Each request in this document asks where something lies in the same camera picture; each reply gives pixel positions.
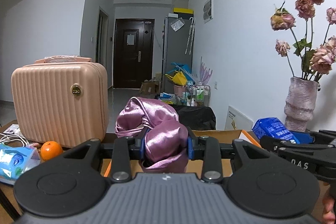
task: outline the orange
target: orange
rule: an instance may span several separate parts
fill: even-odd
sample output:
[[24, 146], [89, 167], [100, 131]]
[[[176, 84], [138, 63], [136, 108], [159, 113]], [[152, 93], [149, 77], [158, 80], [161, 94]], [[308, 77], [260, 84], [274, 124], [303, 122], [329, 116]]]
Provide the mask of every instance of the orange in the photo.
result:
[[46, 161], [63, 153], [61, 145], [54, 141], [45, 142], [41, 147], [41, 158]]

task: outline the pink suitcase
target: pink suitcase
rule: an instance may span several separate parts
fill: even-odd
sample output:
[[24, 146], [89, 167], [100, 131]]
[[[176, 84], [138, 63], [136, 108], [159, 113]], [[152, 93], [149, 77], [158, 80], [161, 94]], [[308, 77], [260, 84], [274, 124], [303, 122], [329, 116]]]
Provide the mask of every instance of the pink suitcase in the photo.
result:
[[13, 72], [16, 117], [28, 140], [74, 147], [91, 138], [104, 138], [109, 122], [107, 72], [90, 61], [52, 57]]

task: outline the refrigerator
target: refrigerator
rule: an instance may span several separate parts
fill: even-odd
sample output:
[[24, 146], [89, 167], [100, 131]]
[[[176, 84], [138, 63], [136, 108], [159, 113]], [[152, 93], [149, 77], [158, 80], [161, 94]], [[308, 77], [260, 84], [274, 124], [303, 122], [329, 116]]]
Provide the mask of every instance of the refrigerator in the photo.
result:
[[191, 54], [189, 54], [191, 41], [189, 42], [187, 54], [185, 54], [189, 36], [189, 28], [192, 21], [189, 19], [184, 19], [184, 25], [175, 32], [171, 27], [171, 24], [175, 20], [176, 18], [174, 17], [165, 18], [161, 92], [166, 93], [174, 93], [174, 86], [172, 82], [167, 77], [165, 77], [165, 74], [175, 67], [174, 65], [171, 65], [171, 63], [175, 62], [187, 64], [191, 69], [193, 61], [193, 51], [191, 51]]

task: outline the black circular cover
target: black circular cover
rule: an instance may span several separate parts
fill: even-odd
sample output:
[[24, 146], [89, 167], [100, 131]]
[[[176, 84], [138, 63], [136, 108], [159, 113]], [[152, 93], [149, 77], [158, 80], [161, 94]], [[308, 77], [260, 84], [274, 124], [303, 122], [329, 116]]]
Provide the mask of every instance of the black circular cover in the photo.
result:
[[311, 213], [320, 187], [313, 174], [276, 158], [252, 160], [228, 180], [230, 198], [242, 209], [267, 218]]
[[99, 172], [80, 160], [45, 162], [22, 174], [14, 195], [24, 211], [43, 217], [66, 217], [94, 206], [105, 193]]

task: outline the pink satin cloth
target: pink satin cloth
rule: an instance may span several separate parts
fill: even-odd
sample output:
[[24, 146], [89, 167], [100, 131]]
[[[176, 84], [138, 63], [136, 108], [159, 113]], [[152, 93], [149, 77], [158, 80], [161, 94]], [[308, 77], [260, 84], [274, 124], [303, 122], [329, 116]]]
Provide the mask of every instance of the pink satin cloth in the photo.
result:
[[187, 128], [179, 123], [176, 111], [156, 99], [132, 97], [115, 123], [118, 137], [136, 136], [142, 127], [151, 130], [145, 136], [145, 160], [140, 161], [146, 173], [184, 173], [188, 163]]

